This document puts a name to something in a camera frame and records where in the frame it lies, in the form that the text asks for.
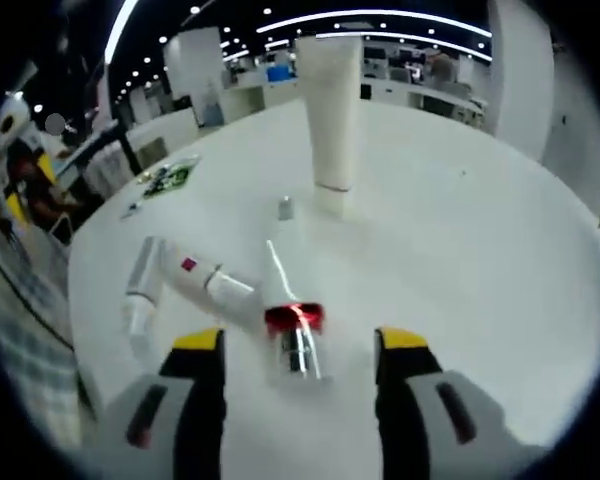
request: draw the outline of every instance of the white round table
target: white round table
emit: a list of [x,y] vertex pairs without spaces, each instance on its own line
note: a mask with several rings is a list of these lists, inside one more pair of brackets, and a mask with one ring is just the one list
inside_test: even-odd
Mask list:
[[[504,408],[522,442],[550,445],[600,368],[600,231],[578,198],[514,149],[461,124],[361,101],[361,160],[346,220],[317,213],[301,101],[205,137],[186,186],[120,216],[127,185],[82,227],[70,263],[80,368],[99,408],[139,374],[121,333],[126,282],[143,239],[161,235],[260,279],[276,202],[306,207],[335,381],[272,388],[259,342],[227,327],[226,478],[379,478],[373,330],[424,335]],[[165,289],[164,355],[216,320]]]

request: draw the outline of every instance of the office desk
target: office desk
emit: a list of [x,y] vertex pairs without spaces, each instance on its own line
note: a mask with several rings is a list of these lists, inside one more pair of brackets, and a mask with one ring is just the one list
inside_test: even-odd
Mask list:
[[[228,325],[227,478],[378,478],[380,325],[424,335],[445,368],[502,405],[521,441],[548,445],[564,431],[600,367],[597,219],[537,162],[482,132],[413,109],[360,108],[361,160],[346,220],[311,207],[309,131],[304,105],[292,102],[166,159],[202,155],[182,189],[120,221],[146,188],[132,182],[80,229],[71,321],[97,404],[140,374],[120,312],[143,239],[168,237],[259,280],[276,201],[291,195],[307,215],[335,381],[295,393],[272,388],[264,341]],[[177,336],[215,324],[164,289],[155,329],[163,354]]]

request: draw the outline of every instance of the blue object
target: blue object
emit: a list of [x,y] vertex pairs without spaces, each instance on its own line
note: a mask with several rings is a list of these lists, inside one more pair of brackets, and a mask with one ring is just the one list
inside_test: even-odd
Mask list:
[[289,65],[275,65],[267,68],[267,80],[270,82],[284,82],[291,79]]

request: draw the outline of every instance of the plaid fabric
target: plaid fabric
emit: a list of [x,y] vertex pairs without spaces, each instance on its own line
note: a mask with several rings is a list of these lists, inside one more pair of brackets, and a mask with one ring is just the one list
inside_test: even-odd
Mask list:
[[41,432],[57,447],[75,450],[81,440],[75,355],[40,325],[5,276],[37,317],[71,344],[67,301],[33,270],[26,252],[0,232],[0,354],[5,371]]

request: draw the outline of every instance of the red label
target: red label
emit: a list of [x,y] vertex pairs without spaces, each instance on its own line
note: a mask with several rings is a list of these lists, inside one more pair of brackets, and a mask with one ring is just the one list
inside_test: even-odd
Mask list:
[[184,261],[182,262],[182,265],[180,265],[183,270],[186,270],[187,272],[190,272],[191,270],[193,270],[193,268],[197,265],[196,261],[191,259],[191,258],[185,258]]

